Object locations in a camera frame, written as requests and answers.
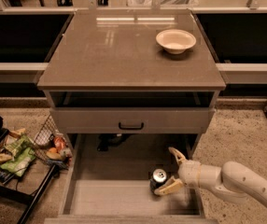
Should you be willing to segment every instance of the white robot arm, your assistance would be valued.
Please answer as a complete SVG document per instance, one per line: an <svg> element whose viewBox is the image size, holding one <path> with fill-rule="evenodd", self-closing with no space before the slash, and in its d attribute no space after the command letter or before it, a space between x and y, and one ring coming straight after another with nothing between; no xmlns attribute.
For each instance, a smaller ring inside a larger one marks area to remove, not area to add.
<svg viewBox="0 0 267 224"><path fill-rule="evenodd" d="M267 207L267 180L235 161L226 162L221 168L202 165L198 161L186 160L177 149L169 147L179 165L179 178L173 176L154 190L156 195L166 195L186 186L211 191L220 199L230 203L243 203L247 195Z"/></svg>

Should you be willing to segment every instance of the soda can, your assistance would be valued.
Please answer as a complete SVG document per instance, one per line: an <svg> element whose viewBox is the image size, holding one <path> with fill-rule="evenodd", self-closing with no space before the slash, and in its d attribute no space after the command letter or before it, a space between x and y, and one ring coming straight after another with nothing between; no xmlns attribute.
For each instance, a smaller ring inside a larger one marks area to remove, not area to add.
<svg viewBox="0 0 267 224"><path fill-rule="evenodd" d="M155 189L158 189L167 181L167 173L163 169L154 170L150 178L150 189L154 193Z"/></svg>

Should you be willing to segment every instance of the gray countertop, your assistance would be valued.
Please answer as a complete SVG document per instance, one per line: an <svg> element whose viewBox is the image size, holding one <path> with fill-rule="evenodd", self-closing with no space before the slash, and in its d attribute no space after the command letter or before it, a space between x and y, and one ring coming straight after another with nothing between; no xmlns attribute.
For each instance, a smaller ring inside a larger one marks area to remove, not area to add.
<svg viewBox="0 0 267 224"><path fill-rule="evenodd" d="M166 29L186 30L197 43L171 55L155 39ZM75 14L38 87L210 91L225 83L189 10L91 9Z"/></svg>

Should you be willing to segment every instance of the drawer handle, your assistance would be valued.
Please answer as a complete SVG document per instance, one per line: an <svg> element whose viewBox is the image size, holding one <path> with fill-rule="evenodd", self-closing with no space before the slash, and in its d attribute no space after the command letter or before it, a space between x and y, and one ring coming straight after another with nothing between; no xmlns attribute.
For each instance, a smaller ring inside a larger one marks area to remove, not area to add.
<svg viewBox="0 0 267 224"><path fill-rule="evenodd" d="M144 128L144 122L141 123L140 127L129 127L129 126L122 126L121 122L119 123L119 128L121 130L132 130L132 131L139 131L142 130Z"/></svg>

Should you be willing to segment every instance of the snack bag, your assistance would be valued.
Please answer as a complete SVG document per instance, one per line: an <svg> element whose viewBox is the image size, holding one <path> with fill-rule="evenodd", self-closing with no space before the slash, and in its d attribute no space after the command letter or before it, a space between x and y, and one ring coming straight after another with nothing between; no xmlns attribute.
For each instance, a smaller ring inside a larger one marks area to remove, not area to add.
<svg viewBox="0 0 267 224"><path fill-rule="evenodd" d="M31 161L35 159L35 155L33 155L33 153L34 151L28 147L14 161L3 163L1 168L16 176L22 176Z"/></svg>

